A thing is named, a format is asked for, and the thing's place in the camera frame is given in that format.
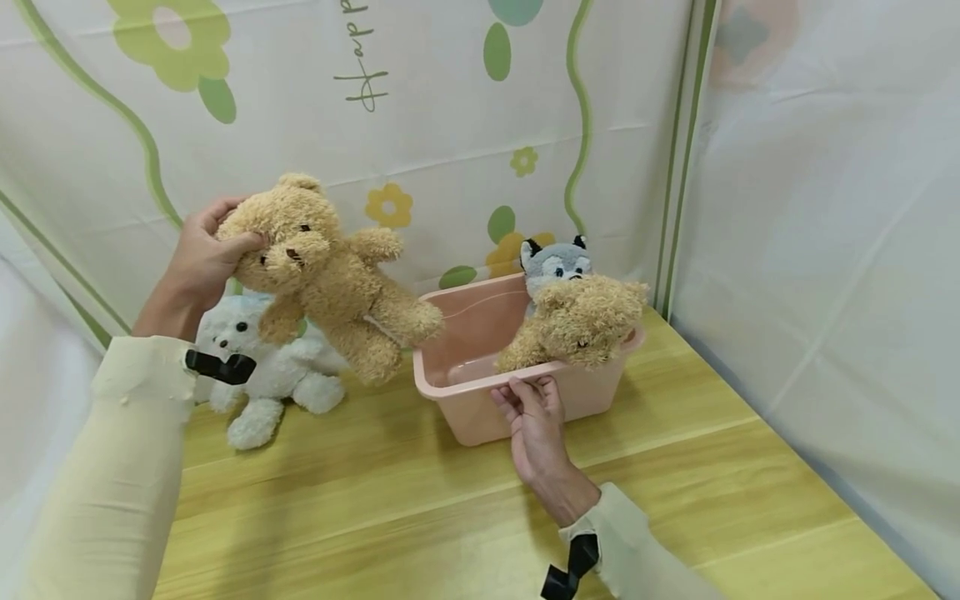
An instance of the plastic tub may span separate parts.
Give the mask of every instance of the plastic tub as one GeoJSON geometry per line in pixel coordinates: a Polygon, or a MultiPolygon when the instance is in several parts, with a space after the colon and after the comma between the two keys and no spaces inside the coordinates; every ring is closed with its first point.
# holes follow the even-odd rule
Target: plastic tub
{"type": "Polygon", "coordinates": [[[414,350],[414,380],[423,397],[437,402],[453,435],[463,445],[510,436],[490,390],[506,385],[512,376],[533,381],[552,375],[564,400],[566,420],[607,411],[627,355],[644,337],[637,324],[620,355],[593,371],[554,361],[496,374],[493,361],[514,339],[530,301],[523,274],[433,292],[422,298],[444,312],[445,328],[440,336],[414,350]]]}

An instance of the black strap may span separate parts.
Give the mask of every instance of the black strap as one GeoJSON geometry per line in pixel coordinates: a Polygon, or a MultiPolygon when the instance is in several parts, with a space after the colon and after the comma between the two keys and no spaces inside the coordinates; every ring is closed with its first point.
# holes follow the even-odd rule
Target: black strap
{"type": "Polygon", "coordinates": [[[594,534],[581,534],[570,542],[566,573],[554,565],[546,572],[540,597],[546,600],[571,600],[577,595],[580,580],[600,562],[600,545],[594,534]]]}
{"type": "Polygon", "coordinates": [[[213,377],[228,385],[247,383],[253,370],[256,369],[256,361],[243,354],[232,354],[225,363],[212,354],[188,350],[183,357],[183,362],[190,371],[213,377]]]}

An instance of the wooden table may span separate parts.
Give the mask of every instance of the wooden table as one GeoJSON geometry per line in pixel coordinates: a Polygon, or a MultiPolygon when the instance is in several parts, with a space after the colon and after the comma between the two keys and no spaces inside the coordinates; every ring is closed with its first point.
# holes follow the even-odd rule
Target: wooden table
{"type": "MultiPolygon", "coordinates": [[[[594,481],[730,598],[935,597],[660,316],[644,324],[613,408],[567,427],[594,481]]],[[[291,407],[254,452],[197,408],[156,598],[538,597],[565,552],[508,444],[458,445],[410,373],[346,383],[340,407],[291,407]]],[[[592,574],[578,594],[608,597],[592,574]]]]}

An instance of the human hand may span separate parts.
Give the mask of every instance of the human hand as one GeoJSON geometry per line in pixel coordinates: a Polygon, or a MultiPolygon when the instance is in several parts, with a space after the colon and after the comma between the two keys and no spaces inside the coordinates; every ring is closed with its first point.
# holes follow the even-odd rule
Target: human hand
{"type": "Polygon", "coordinates": [[[491,390],[510,424],[511,451],[520,481],[530,487],[558,525],[572,525],[600,500],[600,490],[573,466],[564,444],[564,405],[553,377],[537,386],[511,378],[491,390]]]}
{"type": "Polygon", "coordinates": [[[244,200],[218,200],[186,218],[170,264],[144,304],[132,335],[162,335],[190,342],[196,339],[200,317],[220,301],[240,257],[267,245],[267,240],[256,233],[224,241],[213,237],[244,200]]]}

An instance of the teddy bear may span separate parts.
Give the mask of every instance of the teddy bear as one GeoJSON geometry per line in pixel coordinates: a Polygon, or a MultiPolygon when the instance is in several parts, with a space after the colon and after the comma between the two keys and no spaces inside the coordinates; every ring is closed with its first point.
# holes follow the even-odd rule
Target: teddy bear
{"type": "Polygon", "coordinates": [[[396,260],[399,236],[389,228],[350,236],[320,182],[287,174],[271,190],[246,199],[217,230],[221,240],[253,231],[269,246],[240,259],[234,276],[244,287],[275,295],[260,320],[272,344],[294,338],[306,316],[326,335],[360,380],[379,384],[399,370],[401,348],[438,333],[443,313],[380,271],[396,260]]]}
{"type": "Polygon", "coordinates": [[[335,376],[347,363],[329,344],[322,332],[309,330],[286,346],[260,340],[258,324],[270,305],[269,296],[226,296],[201,319],[198,348],[226,360],[244,354],[256,361],[247,383],[230,386],[215,381],[210,391],[210,408],[225,413],[246,394],[247,406],[230,424],[228,443],[238,450],[264,445],[273,436],[283,415],[283,399],[290,397],[314,415],[328,412],[344,397],[340,378],[335,376]]]}
{"type": "Polygon", "coordinates": [[[649,286],[601,275],[556,278],[533,300],[536,308],[497,356],[497,372],[552,360],[595,369],[615,358],[639,323],[649,286]]]}
{"type": "Polygon", "coordinates": [[[532,298],[544,285],[557,279],[575,279],[593,273],[587,254],[587,237],[577,235],[572,244],[560,242],[545,247],[533,238],[524,240],[520,244],[520,267],[531,298],[527,305],[527,317],[530,317],[536,308],[532,298]]]}

